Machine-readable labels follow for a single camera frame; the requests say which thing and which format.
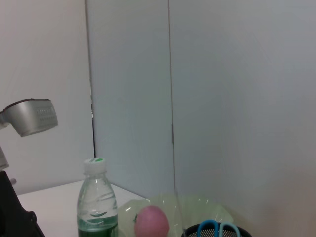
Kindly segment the blue scissors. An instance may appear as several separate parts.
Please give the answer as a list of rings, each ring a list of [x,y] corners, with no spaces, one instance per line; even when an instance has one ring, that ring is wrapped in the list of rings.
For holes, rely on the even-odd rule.
[[[219,224],[215,220],[206,220],[202,222],[197,229],[197,237],[201,237],[202,229],[208,225],[212,225],[214,228],[214,237],[223,237],[223,231],[225,227],[230,227],[234,230],[237,237],[241,237],[240,231],[237,226],[230,222],[222,222]]]

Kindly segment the green glass fruit plate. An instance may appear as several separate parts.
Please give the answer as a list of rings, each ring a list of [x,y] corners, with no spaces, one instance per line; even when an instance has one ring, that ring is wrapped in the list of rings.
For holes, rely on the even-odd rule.
[[[217,222],[233,222],[232,216],[221,205],[203,196],[180,196],[185,228],[212,219]],[[169,222],[168,237],[182,235],[179,226],[179,213],[175,195],[160,194],[149,199],[130,200],[118,208],[119,237],[135,237],[134,219],[141,209],[146,206],[158,206],[166,215]]]

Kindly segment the clear water bottle green label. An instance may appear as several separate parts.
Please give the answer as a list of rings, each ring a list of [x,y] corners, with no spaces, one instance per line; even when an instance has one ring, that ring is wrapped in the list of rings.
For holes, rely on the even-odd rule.
[[[105,160],[85,160],[84,175],[77,203],[79,237],[119,237],[117,200]]]

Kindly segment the pink peach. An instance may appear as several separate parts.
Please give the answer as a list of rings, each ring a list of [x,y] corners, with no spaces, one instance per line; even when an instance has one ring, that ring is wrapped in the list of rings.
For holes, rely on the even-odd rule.
[[[158,206],[146,206],[135,216],[136,237],[167,237],[169,229],[168,219]]]

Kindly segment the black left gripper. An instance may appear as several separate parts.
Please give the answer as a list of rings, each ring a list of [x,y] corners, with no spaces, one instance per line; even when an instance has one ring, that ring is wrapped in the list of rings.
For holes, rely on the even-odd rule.
[[[26,211],[5,171],[0,171],[0,237],[45,237],[33,211]]]

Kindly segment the black mesh pen holder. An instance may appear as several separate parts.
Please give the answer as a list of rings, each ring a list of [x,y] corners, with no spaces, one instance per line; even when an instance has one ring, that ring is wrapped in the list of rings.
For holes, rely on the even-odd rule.
[[[198,237],[197,231],[199,228],[199,224],[191,226],[185,230],[185,233],[181,235],[181,237]],[[252,235],[241,227],[237,227],[240,233],[239,237],[252,237]],[[215,227],[213,224],[207,224],[202,227],[200,237],[215,237]],[[217,234],[217,237],[238,237],[236,231],[230,227],[225,225],[223,228],[223,233]]]

